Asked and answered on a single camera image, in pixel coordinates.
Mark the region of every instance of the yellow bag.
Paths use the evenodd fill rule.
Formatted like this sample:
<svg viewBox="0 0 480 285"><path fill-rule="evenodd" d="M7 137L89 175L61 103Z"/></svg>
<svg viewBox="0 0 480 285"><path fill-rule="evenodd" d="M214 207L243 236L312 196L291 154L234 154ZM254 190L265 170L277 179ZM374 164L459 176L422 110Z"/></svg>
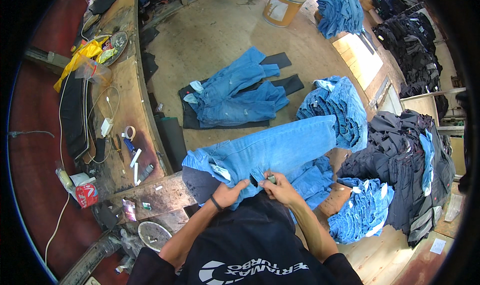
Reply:
<svg viewBox="0 0 480 285"><path fill-rule="evenodd" d="M108 36L105 36L103 40L100 42L93 40L91 41L88 45L82 47L80 50L78 50L73 57L71 58L70 62L65 66L63 69L63 73L61 74L60 79L53 85L53 89L56 90L58 93L60 93L60 89L62 87L62 82L63 79L65 79L70 72L75 71L78 69L81 61L79 55L85 55L88 58L92 58L93 56L96 56L102 52L102 44L108 39Z"/></svg>

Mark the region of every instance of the red can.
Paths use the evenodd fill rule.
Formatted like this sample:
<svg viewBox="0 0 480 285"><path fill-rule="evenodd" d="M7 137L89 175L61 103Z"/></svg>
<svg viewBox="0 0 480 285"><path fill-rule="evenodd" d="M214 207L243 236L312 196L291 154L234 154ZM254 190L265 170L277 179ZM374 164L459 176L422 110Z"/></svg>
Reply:
<svg viewBox="0 0 480 285"><path fill-rule="evenodd" d="M93 184L87 183L75 188L77 201L82 208L87 208L99 201L99 194Z"/></svg>

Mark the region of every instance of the black wristband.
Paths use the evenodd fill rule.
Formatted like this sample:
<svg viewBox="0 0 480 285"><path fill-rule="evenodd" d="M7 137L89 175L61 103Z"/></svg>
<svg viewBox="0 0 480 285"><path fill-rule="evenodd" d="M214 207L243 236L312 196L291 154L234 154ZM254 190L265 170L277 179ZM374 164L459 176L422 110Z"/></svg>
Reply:
<svg viewBox="0 0 480 285"><path fill-rule="evenodd" d="M220 207L220 205L215 201L215 199L213 198L213 194L210 194L210 199L212 200L213 205L215 205L215 207L218 209L218 211L221 212L223 210L223 208Z"/></svg>

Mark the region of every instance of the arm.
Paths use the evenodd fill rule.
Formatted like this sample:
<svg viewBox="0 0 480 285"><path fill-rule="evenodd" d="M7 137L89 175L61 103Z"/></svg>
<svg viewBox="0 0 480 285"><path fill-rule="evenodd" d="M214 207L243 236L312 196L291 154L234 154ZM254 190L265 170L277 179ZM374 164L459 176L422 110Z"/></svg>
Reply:
<svg viewBox="0 0 480 285"><path fill-rule="evenodd" d="M230 188L221 183L213 193L213 198L220 207L225 208L233 204L242 189L250 184L250 180L242 180L235 187ZM219 212L217 207L209 199L200 208L180 231L168 240L159 252L160 258L172 264L178 270L187 259L188 252L197 236L202 233L212 218Z"/></svg>
<svg viewBox="0 0 480 285"><path fill-rule="evenodd" d="M268 180L262 180L258 184L265 189L270 199L278 200L293 212L305 236L310 253L322 263L329 256L338 253L339 250L333 238L320 225L315 214L290 182L283 174L273 173L273 175L276 185Z"/></svg>

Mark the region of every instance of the wooden workbench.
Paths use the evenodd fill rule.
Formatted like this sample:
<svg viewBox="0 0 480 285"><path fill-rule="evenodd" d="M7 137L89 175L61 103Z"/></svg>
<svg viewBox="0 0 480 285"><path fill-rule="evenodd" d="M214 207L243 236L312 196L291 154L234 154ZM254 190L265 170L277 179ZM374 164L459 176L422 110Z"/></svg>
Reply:
<svg viewBox="0 0 480 285"><path fill-rule="evenodd" d="M182 209L185 206L195 204L195 199L190 195L182 181L182 175L173 174L171 165L165 156L159 132L155 125L153 112L150 108L147 87L141 63L140 42L138 33L138 0L117 0L106 11L97 27L98 34L111 34L118 27L127 31L129 39L127 47L120 57L108 68L112 72L110 85L91 85L92 101L94 102L108 86L117 88L117 91L109 88L99 98L93 110L93 128L96 138L100 136L100 126L105 117L111 118L112 111L118 105L115 113L113 130L111 135L120 138L126 126L134 126L136 135L132 143L135 148L142 150L137 162L139 174L152 164L154 169L150 176L139 186L135 187L134 172L130 168L132 154L126 145L121 143L121 153L124 162L121 161L118 152L111 148L110 140L105 142L104 163L97 164L93 161L88 165L88 171L95 170L95 186L98 189L99 200L109 199L112 203L122 206L122 198L129 197L137 200L138 219L156 216L169 211ZM144 210L142 202L150 203L152 210Z"/></svg>

